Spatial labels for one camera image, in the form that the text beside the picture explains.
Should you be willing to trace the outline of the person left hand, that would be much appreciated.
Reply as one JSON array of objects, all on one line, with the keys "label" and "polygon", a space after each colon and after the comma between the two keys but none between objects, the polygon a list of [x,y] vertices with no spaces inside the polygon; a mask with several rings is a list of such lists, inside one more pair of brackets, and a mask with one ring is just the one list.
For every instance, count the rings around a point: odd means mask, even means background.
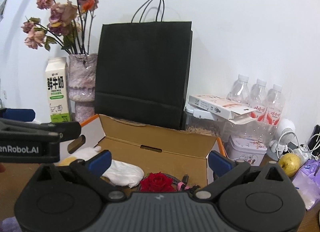
[{"label": "person left hand", "polygon": [[0,163],[0,173],[3,172],[5,172],[5,166],[2,163]]}]

